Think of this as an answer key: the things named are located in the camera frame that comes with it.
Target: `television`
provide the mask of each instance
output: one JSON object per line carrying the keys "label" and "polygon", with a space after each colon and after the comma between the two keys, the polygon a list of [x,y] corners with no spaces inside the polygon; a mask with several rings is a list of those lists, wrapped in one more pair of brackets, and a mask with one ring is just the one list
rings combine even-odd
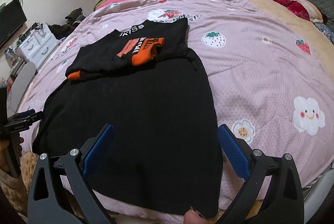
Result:
{"label": "television", "polygon": [[20,0],[13,0],[0,9],[0,48],[26,21]]}

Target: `beige blanket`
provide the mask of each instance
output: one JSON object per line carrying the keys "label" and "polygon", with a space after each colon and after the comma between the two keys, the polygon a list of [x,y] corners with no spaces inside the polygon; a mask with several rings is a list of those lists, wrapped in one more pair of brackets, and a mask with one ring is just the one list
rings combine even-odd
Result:
{"label": "beige blanket", "polygon": [[311,22],[291,13],[286,7],[272,0],[248,0],[267,14],[284,21],[289,28],[303,36],[313,46],[320,64],[327,75],[334,81],[334,45]]}

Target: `drawer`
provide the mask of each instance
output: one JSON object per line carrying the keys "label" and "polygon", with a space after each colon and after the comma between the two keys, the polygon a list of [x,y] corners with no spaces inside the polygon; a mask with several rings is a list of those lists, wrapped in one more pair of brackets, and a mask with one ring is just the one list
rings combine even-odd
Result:
{"label": "drawer", "polygon": [[40,45],[43,45],[51,35],[51,31],[45,23],[43,23],[43,29],[34,32],[34,36]]}
{"label": "drawer", "polygon": [[49,57],[52,51],[57,47],[57,40],[52,35],[46,43],[29,59],[38,69],[43,62]]}
{"label": "drawer", "polygon": [[20,45],[19,49],[23,53],[24,58],[28,60],[31,55],[33,55],[40,47],[41,46],[36,38],[34,36],[31,36]]}

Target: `pile of clothes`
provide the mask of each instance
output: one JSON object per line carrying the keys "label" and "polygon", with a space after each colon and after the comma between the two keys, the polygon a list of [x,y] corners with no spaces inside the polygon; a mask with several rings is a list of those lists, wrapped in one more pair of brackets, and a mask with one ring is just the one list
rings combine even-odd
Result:
{"label": "pile of clothes", "polygon": [[82,14],[82,8],[73,10],[68,16],[65,17],[66,24],[64,25],[49,25],[49,29],[56,39],[60,40],[68,37],[75,28],[85,19],[86,17]]}

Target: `human finger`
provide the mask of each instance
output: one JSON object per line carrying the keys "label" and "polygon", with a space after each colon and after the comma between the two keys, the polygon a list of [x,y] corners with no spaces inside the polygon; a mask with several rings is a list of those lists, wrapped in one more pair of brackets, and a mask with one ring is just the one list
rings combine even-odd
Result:
{"label": "human finger", "polygon": [[191,207],[184,215],[183,224],[210,224],[210,222],[199,211]]}
{"label": "human finger", "polygon": [[3,152],[6,148],[8,148],[9,144],[10,144],[10,140],[1,139],[0,140],[0,152]]}
{"label": "human finger", "polygon": [[18,148],[17,148],[17,154],[18,154],[19,158],[22,157],[22,150],[23,150],[22,146],[19,145]]}

